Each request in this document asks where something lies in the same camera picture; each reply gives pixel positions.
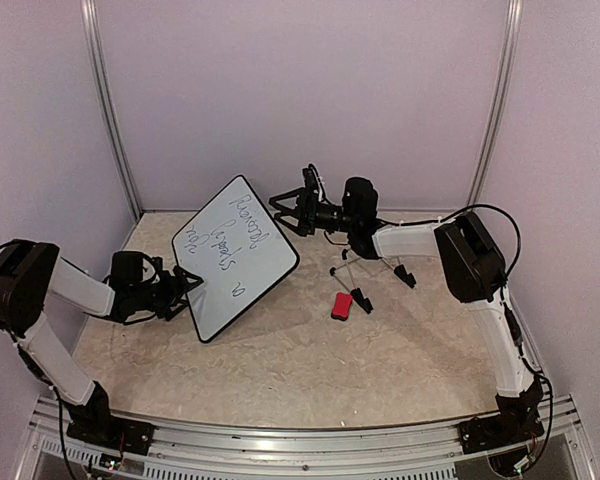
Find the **white whiteboard black frame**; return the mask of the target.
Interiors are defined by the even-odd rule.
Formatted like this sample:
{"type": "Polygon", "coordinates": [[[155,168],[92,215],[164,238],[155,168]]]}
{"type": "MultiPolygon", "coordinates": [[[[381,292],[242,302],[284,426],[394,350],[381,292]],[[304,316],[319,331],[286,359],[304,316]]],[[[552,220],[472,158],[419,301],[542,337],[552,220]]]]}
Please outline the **white whiteboard black frame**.
{"type": "Polygon", "coordinates": [[[176,264],[203,279],[187,294],[197,337],[213,341],[289,276],[300,255],[243,175],[172,237],[176,264]]]}

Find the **red black whiteboard eraser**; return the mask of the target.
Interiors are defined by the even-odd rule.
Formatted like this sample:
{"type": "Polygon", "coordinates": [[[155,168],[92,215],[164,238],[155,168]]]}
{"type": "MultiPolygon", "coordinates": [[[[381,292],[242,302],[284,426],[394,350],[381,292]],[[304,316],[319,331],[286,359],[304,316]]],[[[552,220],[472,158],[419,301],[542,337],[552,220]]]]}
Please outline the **red black whiteboard eraser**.
{"type": "Polygon", "coordinates": [[[347,321],[352,304],[353,297],[349,293],[338,292],[330,313],[331,318],[342,322],[347,321]]]}

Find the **black wire easel stand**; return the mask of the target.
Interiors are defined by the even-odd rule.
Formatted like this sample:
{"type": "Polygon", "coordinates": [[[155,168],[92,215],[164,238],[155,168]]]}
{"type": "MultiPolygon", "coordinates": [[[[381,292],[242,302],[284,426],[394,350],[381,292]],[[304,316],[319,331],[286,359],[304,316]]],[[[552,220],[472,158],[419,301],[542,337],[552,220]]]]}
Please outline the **black wire easel stand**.
{"type": "MultiPolygon", "coordinates": [[[[352,266],[362,260],[361,257],[351,259],[352,251],[349,248],[344,248],[341,251],[342,262],[337,266],[332,266],[329,269],[329,275],[341,284],[344,290],[352,296],[353,301],[366,313],[370,314],[373,310],[371,300],[363,293],[361,286],[370,286],[370,280],[358,282],[353,274],[352,266]]],[[[405,266],[397,257],[397,265],[393,266],[387,259],[381,258],[380,261],[393,272],[393,274],[409,288],[414,289],[417,281],[415,276],[408,272],[405,266]]]]}

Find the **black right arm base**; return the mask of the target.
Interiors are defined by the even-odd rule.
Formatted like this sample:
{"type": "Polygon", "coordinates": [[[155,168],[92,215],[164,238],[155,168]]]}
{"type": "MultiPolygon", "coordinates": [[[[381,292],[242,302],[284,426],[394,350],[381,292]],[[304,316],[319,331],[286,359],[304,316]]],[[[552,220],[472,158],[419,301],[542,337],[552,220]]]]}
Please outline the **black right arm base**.
{"type": "Polygon", "coordinates": [[[542,384],[534,379],[517,397],[495,397],[498,413],[473,417],[458,425],[464,454],[472,454],[513,445],[545,433],[538,405],[543,399],[542,384]]]}

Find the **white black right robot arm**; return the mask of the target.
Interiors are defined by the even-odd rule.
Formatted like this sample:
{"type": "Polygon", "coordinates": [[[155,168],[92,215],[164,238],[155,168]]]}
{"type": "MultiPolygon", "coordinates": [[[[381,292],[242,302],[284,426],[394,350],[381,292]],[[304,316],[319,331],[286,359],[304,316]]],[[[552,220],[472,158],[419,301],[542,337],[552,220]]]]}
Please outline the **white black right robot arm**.
{"type": "Polygon", "coordinates": [[[477,215],[479,205],[446,217],[389,221],[377,212],[378,192],[370,180],[349,178],[342,202],[324,196],[319,177],[303,171],[304,184],[270,197],[274,218],[299,236],[321,229],[343,232],[350,249],[362,259],[407,256],[440,260],[451,295],[475,315],[487,343],[496,378],[496,401],[503,413],[493,419],[491,433],[503,444],[515,442],[531,424],[528,410],[542,398],[536,373],[524,363],[522,333],[510,306],[508,280],[515,265],[507,261],[477,215]]]}

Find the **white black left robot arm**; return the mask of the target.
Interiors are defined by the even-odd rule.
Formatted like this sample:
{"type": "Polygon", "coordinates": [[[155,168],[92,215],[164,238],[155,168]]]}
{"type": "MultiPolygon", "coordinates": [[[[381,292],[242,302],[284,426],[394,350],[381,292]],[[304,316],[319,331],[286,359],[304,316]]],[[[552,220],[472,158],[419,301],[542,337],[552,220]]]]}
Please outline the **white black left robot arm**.
{"type": "Polygon", "coordinates": [[[165,268],[160,257],[128,250],[113,254],[108,276],[99,281],[64,258],[53,243],[13,239],[0,245],[0,330],[66,404],[88,407],[79,424],[95,442],[107,445],[119,436],[119,421],[95,405],[108,402],[51,327],[47,299],[55,297],[94,318],[133,325],[172,320],[187,307],[187,294],[203,283],[179,266],[165,268]]]}

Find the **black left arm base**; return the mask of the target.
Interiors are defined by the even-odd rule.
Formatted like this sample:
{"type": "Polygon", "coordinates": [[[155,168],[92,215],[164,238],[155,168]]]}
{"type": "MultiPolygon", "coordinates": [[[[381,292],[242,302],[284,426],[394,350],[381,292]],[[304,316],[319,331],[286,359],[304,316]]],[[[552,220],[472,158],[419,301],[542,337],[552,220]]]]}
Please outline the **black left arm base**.
{"type": "Polygon", "coordinates": [[[114,416],[108,394],[98,382],[85,405],[67,401],[62,401],[62,405],[69,413],[67,434],[70,438],[119,453],[148,454],[156,427],[148,422],[114,416]]]}

